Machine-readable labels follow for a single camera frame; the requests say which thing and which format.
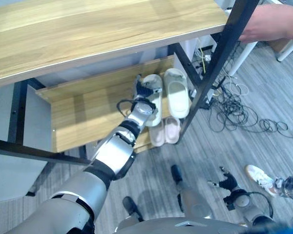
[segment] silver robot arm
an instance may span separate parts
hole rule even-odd
[[[96,147],[94,160],[68,179],[28,219],[8,234],[89,234],[104,204],[111,181],[122,178],[131,167],[133,146],[156,107],[146,97],[161,90],[134,83],[129,114]]]

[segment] human hand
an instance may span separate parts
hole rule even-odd
[[[250,43],[286,38],[292,9],[281,4],[257,6],[239,40]]]

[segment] plaid shirt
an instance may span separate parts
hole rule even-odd
[[[274,189],[280,196],[293,199],[293,176],[288,177],[286,180],[277,179],[274,184]]]

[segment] white slipper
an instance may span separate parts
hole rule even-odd
[[[161,120],[155,127],[149,127],[148,132],[152,145],[159,147],[165,143],[164,121]]]
[[[165,140],[169,144],[175,144],[179,140],[180,120],[169,116],[165,119]]]
[[[184,118],[189,114],[187,77],[182,71],[169,68],[164,74],[165,90],[170,114],[175,118]]]
[[[150,89],[163,88],[162,79],[159,75],[156,74],[146,76],[143,79],[142,84]],[[162,92],[152,94],[151,96],[147,97],[147,99],[154,103],[157,109],[157,111],[152,114],[146,122],[147,127],[153,127],[158,125],[162,120]]]

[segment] pink slipper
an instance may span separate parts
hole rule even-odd
[[[161,120],[161,122],[158,125],[154,127],[149,127],[148,131],[150,134],[152,145],[159,147],[165,143],[165,130],[163,120]]]
[[[169,144],[175,144],[179,140],[180,120],[169,116],[165,119],[165,140]]]

